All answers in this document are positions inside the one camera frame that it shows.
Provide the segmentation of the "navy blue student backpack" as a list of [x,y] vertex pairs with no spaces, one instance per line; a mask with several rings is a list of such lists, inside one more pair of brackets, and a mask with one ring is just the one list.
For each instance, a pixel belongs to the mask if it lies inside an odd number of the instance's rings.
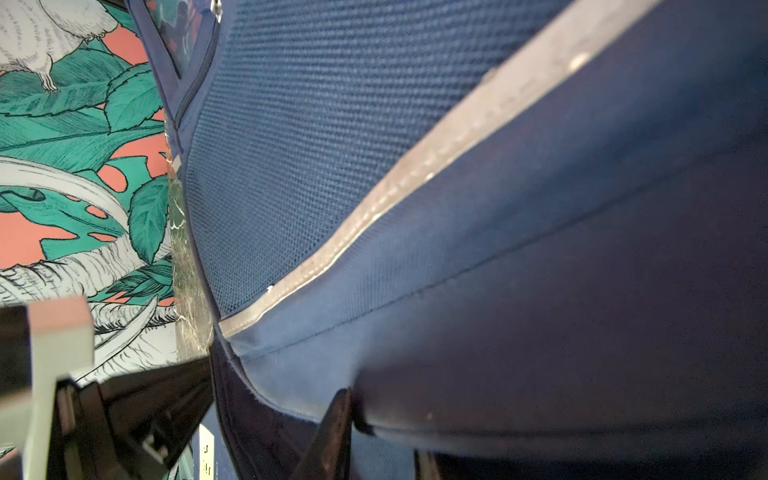
[[131,1],[239,478],[767,475],[763,1]]

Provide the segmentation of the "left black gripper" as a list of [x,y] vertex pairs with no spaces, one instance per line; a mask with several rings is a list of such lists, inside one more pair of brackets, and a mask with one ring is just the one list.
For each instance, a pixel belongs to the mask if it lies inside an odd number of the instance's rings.
[[214,399],[208,358],[79,386],[60,380],[49,479],[161,479]]

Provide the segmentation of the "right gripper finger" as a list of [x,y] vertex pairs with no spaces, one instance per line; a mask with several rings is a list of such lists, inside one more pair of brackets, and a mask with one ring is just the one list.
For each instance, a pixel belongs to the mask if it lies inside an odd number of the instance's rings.
[[353,402],[349,389],[333,397],[293,480],[347,480],[350,475]]

